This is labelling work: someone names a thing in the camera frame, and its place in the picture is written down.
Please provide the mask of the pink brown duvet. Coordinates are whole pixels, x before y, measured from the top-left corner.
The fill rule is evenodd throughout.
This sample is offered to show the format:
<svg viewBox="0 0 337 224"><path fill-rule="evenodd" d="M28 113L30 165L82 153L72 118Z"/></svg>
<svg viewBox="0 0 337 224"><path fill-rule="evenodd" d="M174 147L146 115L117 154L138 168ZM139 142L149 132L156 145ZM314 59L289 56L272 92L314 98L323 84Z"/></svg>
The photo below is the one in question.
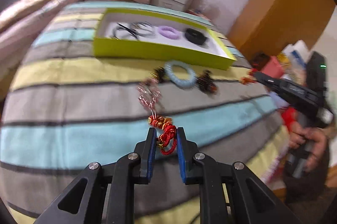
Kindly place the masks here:
<svg viewBox="0 0 337 224"><path fill-rule="evenodd" d="M33 40L65 6L81 1L90 0L20 0L1 12L1 77L19 64Z"/></svg>

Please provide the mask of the wooden wardrobe right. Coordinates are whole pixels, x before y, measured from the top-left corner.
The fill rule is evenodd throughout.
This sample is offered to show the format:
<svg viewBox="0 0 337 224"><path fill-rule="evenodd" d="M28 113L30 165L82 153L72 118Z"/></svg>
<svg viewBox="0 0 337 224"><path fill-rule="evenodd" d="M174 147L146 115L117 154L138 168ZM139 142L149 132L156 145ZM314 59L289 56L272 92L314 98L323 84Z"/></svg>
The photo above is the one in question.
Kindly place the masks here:
<svg viewBox="0 0 337 224"><path fill-rule="evenodd" d="M227 38L249 61L278 55L298 40L311 49L334 10L334 0L249 0Z"/></svg>

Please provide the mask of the black fitness band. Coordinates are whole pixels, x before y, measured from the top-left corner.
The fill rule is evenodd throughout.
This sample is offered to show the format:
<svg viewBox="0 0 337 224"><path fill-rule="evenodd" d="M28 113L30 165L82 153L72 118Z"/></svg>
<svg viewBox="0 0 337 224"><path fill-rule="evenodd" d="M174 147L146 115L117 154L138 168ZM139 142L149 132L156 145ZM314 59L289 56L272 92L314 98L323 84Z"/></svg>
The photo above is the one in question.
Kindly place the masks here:
<svg viewBox="0 0 337 224"><path fill-rule="evenodd" d="M203 33L191 28L187 28L184 35L189 42L198 46L203 46L207 41L207 37Z"/></svg>

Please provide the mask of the striped bedspread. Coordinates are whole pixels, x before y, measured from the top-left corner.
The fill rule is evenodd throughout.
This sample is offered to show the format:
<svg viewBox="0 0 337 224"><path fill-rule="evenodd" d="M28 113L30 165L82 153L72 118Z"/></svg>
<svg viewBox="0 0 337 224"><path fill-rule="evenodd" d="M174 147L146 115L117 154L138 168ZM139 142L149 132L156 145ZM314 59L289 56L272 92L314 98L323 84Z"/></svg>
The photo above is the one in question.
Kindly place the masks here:
<svg viewBox="0 0 337 224"><path fill-rule="evenodd" d="M11 83L1 127L1 198L18 223L33 223L90 162L112 163L146 138L149 113L137 87L163 62L94 57L95 30L113 9L132 18L150 6L90 1L65 7ZM202 152L219 162L244 162L267 181L288 132L265 88L240 83L248 61L225 37L221 41L237 60L212 71L217 93L165 82L159 111Z"/></svg>

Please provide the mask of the pink plastic bucket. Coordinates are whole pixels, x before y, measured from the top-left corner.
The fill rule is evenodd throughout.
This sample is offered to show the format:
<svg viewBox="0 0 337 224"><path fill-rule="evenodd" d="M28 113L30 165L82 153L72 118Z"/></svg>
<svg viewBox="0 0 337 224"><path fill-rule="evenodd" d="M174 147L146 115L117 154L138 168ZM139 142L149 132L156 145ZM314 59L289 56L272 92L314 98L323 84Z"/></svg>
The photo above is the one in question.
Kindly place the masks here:
<svg viewBox="0 0 337 224"><path fill-rule="evenodd" d="M261 69L261 72L273 78L281 78L284 74L283 67L275 56L270 57L270 60Z"/></svg>

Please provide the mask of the white blue paper bag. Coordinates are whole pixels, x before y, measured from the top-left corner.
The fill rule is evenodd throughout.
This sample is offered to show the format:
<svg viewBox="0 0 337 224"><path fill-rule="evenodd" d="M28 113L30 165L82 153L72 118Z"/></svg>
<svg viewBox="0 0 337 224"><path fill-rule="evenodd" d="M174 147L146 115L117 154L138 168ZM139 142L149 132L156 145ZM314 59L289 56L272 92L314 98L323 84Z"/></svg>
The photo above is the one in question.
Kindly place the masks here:
<svg viewBox="0 0 337 224"><path fill-rule="evenodd" d="M306 64L310 51L303 40L287 45L280 54L282 63L286 66L285 73L298 83L303 83L306 78Z"/></svg>

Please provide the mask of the red knotted bracelet gold beads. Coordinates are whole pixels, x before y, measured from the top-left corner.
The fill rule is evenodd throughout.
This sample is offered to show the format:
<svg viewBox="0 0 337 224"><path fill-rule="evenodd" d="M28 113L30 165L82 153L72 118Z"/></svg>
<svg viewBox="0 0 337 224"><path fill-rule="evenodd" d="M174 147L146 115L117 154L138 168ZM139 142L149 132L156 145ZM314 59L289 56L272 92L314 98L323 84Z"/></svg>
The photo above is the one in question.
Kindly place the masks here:
<svg viewBox="0 0 337 224"><path fill-rule="evenodd" d="M156 139L161 154L171 155L177 147L177 127L173 125L172 118L151 115L148 117L148 123L162 132Z"/></svg>

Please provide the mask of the lime green tray box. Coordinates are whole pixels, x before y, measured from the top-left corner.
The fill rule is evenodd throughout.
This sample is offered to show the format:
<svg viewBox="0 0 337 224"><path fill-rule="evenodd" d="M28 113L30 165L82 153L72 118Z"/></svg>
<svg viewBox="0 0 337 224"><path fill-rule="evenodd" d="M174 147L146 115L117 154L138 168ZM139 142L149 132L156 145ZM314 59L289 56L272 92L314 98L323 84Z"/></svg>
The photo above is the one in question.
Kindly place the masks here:
<svg viewBox="0 0 337 224"><path fill-rule="evenodd" d="M135 30L139 39L113 38L117 23ZM189 42L184 35L187 28L203 33L207 37L205 44ZM213 26L176 14L141 9L106 9L94 34L92 50L98 58L176 60L221 70L227 70L237 60Z"/></svg>

